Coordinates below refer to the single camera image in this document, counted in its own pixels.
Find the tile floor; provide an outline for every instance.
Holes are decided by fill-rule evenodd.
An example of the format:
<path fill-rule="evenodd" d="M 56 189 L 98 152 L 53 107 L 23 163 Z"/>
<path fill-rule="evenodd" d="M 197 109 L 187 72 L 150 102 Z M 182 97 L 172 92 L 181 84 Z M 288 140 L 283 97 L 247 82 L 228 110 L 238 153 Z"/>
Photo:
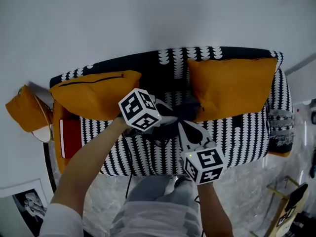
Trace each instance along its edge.
<path fill-rule="evenodd" d="M 295 108 L 295 139 L 288 158 L 267 155 L 264 159 L 229 169 L 223 178 L 214 183 L 224 210 L 228 214 L 235 237 L 250 236 L 254 231 L 263 236 L 274 216 L 279 198 L 266 188 L 268 184 L 284 192 L 293 186 L 284 181 L 290 175 L 300 184 L 307 182 L 309 196 L 305 210 L 316 212 L 316 180 L 309 177 L 309 169 L 315 145 L 316 126 L 310 121 L 308 106 Z M 60 173 L 56 167 L 53 144 L 50 144 L 55 180 Z M 133 178 L 132 189 L 140 178 Z M 84 228 L 94 237 L 107 237 L 109 227 L 125 200 L 128 177 L 109 177 L 99 174 L 86 195 L 84 204 Z"/>

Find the white t-shirt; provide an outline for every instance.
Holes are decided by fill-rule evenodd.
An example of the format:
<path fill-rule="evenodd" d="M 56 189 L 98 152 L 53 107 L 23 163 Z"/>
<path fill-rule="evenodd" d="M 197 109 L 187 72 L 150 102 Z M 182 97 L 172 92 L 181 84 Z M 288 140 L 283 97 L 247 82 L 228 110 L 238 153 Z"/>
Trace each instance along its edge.
<path fill-rule="evenodd" d="M 200 237 L 198 207 L 167 202 L 127 202 L 115 217 L 111 237 Z M 82 219 L 73 209 L 50 204 L 39 237 L 83 237 Z"/>

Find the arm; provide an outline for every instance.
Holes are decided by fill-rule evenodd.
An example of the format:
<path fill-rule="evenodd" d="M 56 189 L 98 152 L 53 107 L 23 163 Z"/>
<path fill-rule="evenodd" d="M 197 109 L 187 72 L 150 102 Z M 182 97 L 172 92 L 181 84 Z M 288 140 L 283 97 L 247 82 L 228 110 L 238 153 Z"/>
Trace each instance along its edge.
<path fill-rule="evenodd" d="M 88 188 L 112 146 L 127 128 L 123 118 L 116 118 L 103 132 L 85 144 L 68 163 L 51 203 L 70 207 L 82 217 Z"/>
<path fill-rule="evenodd" d="M 222 208 L 213 185 L 197 186 L 202 225 L 207 237 L 233 237 L 232 224 Z"/>

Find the chair leg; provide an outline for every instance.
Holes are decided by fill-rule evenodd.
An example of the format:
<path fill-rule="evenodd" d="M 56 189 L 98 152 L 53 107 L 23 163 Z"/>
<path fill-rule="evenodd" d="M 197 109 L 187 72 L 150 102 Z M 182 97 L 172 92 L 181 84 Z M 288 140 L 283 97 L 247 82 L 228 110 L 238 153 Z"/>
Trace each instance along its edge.
<path fill-rule="evenodd" d="M 294 185 L 296 185 L 297 187 L 300 187 L 300 184 L 298 182 L 296 182 L 292 177 L 290 176 L 286 176 L 285 177 L 287 180 L 289 180 L 290 182 L 292 182 Z"/>
<path fill-rule="evenodd" d="M 287 198 L 287 195 L 284 195 L 283 193 L 277 191 L 275 188 L 271 187 L 270 185 L 267 186 L 267 188 L 272 191 L 274 194 L 280 196 L 281 198 Z"/>
<path fill-rule="evenodd" d="M 254 237 L 258 237 L 253 231 L 251 231 L 250 234 Z"/>

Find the wooden chair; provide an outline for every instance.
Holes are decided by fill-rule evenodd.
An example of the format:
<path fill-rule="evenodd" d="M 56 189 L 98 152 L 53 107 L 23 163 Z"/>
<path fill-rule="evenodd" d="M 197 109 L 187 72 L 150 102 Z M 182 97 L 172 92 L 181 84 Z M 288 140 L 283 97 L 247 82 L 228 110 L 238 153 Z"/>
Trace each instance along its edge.
<path fill-rule="evenodd" d="M 292 182 L 297 189 L 289 195 L 285 195 L 282 192 L 276 190 L 272 186 L 267 188 L 277 196 L 281 197 L 276 214 L 271 221 L 271 224 L 264 235 L 264 237 L 280 237 L 286 234 L 293 223 L 297 213 L 301 212 L 304 202 L 307 196 L 308 184 L 304 183 L 299 185 L 293 178 L 286 176 L 285 179 Z M 250 232 L 254 237 L 258 237 L 253 232 Z"/>

